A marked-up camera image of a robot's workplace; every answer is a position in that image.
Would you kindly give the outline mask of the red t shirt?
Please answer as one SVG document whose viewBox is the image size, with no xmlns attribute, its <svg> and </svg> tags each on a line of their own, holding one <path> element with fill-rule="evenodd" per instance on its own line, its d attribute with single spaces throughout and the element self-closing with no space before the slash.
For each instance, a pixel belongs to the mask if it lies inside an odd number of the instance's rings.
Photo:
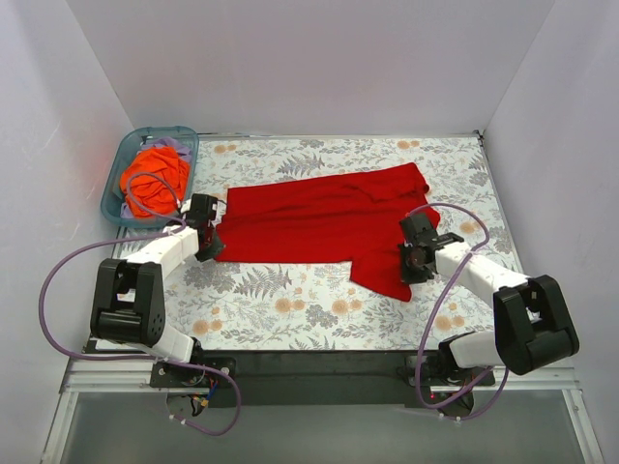
<svg viewBox="0 0 619 464">
<path fill-rule="evenodd" d="M 351 281 L 399 301 L 412 298 L 400 278 L 399 223 L 427 204 L 429 186 L 414 163 L 369 172 L 232 188 L 217 233 L 219 262 L 348 262 Z"/>
</svg>

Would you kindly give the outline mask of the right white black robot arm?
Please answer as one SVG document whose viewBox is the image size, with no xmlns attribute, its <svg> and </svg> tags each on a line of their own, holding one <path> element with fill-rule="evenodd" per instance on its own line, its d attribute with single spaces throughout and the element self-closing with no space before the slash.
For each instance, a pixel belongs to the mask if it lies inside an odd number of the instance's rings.
<svg viewBox="0 0 619 464">
<path fill-rule="evenodd" d="M 399 222 L 405 283 L 442 276 L 465 288 L 493 313 L 493 329 L 452 336 L 439 343 L 436 358 L 444 372 L 504 366 L 524 375 L 574 356 L 579 338 L 557 280 L 532 277 L 477 254 L 455 233 L 440 234 L 424 213 Z"/>
</svg>

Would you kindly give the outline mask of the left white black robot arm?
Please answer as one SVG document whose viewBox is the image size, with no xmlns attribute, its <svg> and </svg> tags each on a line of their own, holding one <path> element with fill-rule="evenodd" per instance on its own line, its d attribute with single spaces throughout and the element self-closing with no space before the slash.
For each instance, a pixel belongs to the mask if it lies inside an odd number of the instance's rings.
<svg viewBox="0 0 619 464">
<path fill-rule="evenodd" d="M 153 357 L 187 363 L 196 341 L 166 323 L 164 281 L 194 259 L 213 259 L 221 247 L 216 234 L 219 200 L 195 193 L 184 212 L 186 227 L 172 226 L 124 259 L 99 266 L 90 319 L 91 335 L 128 345 Z"/>
</svg>

